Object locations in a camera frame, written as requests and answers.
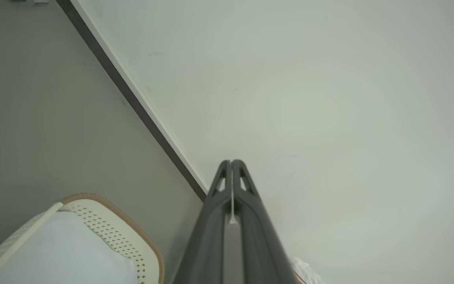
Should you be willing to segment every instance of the brown edge piping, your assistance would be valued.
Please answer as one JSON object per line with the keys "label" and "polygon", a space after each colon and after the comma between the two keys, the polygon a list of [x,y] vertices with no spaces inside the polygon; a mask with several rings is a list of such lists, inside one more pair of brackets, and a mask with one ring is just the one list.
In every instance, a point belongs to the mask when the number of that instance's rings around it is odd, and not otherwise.
{"label": "brown edge piping", "polygon": [[63,199],[63,204],[70,203],[75,200],[81,200],[81,199],[89,199],[96,201],[98,203],[101,203],[104,205],[104,207],[110,209],[111,212],[113,212],[116,216],[119,216],[126,224],[128,224],[137,234],[142,237],[142,239],[150,246],[150,248],[153,250],[155,255],[157,256],[157,261],[159,262],[159,283],[164,283],[164,259],[162,258],[162,254],[160,253],[160,250],[157,248],[155,243],[150,239],[148,234],[141,228],[139,224],[137,224],[136,221],[131,219],[127,214],[125,214],[120,208],[115,206],[112,202],[110,202],[108,199],[104,198],[103,196],[99,196],[97,194],[93,193],[80,193],[80,194],[73,194],[70,195],[66,198]]}

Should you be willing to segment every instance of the white cushion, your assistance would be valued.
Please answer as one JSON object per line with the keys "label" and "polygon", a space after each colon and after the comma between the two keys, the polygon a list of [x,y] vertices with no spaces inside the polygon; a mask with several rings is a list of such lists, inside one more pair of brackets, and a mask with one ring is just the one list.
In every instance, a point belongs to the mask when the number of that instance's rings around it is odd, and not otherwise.
{"label": "white cushion", "polygon": [[74,212],[54,213],[0,270],[0,284],[137,284],[131,260]]}

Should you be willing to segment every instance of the dark trim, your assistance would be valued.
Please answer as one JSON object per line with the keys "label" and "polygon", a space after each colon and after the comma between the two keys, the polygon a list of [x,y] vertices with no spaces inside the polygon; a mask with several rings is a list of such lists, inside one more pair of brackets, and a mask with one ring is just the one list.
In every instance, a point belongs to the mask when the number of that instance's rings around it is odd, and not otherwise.
{"label": "dark trim", "polygon": [[202,201],[204,201],[206,198],[206,194],[204,193],[198,182],[194,179],[194,176],[192,176],[187,167],[184,165],[182,160],[180,160],[180,157],[178,157],[178,155],[171,147],[171,145],[169,145],[166,138],[164,137],[164,135],[162,135],[158,127],[155,125],[153,120],[150,118],[148,113],[143,108],[143,106],[141,106],[138,99],[131,91],[131,88],[127,86],[126,81],[124,81],[120,73],[117,71],[113,63],[108,58],[108,56],[106,56],[106,53],[104,53],[104,50],[102,50],[101,45],[99,45],[92,32],[90,32],[89,28],[87,27],[81,16],[78,14],[78,11],[76,11],[73,4],[71,4],[70,0],[56,1],[59,4],[59,6],[61,6],[61,8],[64,10],[66,15],[70,19],[71,23],[74,25],[74,27],[81,35],[85,43],[88,45],[90,51],[92,51],[94,56],[96,56],[97,60],[99,60],[99,63],[101,63],[104,70],[108,73],[108,75],[113,80],[117,88],[119,88],[122,95],[124,95],[127,102],[138,114],[139,118],[141,119],[141,121],[143,121],[143,123],[148,128],[150,133],[152,133],[155,140],[157,140],[162,149],[164,149],[165,153],[169,156],[169,158],[178,168],[180,173],[182,173],[182,175],[187,180],[192,189],[194,189],[194,192],[197,194],[197,196]]}

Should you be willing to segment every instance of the white fabric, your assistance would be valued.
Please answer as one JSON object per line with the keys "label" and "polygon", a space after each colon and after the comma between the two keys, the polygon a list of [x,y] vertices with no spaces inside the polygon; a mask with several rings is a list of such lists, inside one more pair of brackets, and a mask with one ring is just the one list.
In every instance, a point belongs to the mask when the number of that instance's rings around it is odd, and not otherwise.
{"label": "white fabric", "polygon": [[18,251],[20,246],[22,246],[22,244],[24,244],[27,239],[29,239],[29,237],[31,237],[32,234],[34,234],[34,232],[62,206],[63,204],[61,202],[55,203],[47,211],[34,216],[11,234],[11,236],[0,245],[0,268],[4,266],[13,254]]}
{"label": "white fabric", "polygon": [[313,269],[310,268],[309,264],[304,261],[301,261],[295,256],[289,257],[290,264],[292,264],[292,269],[294,270],[297,280],[297,283],[302,284],[325,284]]}
{"label": "white fabric", "polygon": [[0,284],[137,284],[133,263],[73,212],[56,212],[0,269]]}
{"label": "white fabric", "polygon": [[79,199],[59,211],[74,212],[112,250],[133,262],[138,284],[156,284],[159,279],[157,255],[140,235],[101,203]]}

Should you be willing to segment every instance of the perforated plastic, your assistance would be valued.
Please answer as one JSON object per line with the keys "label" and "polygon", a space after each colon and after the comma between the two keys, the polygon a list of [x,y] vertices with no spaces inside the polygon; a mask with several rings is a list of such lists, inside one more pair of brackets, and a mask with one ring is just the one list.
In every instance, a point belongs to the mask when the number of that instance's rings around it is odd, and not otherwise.
{"label": "perforated plastic", "polygon": [[130,259],[139,284],[158,283],[159,264],[155,253],[146,242],[121,218],[93,200],[76,200],[59,211],[74,212],[112,250]]}

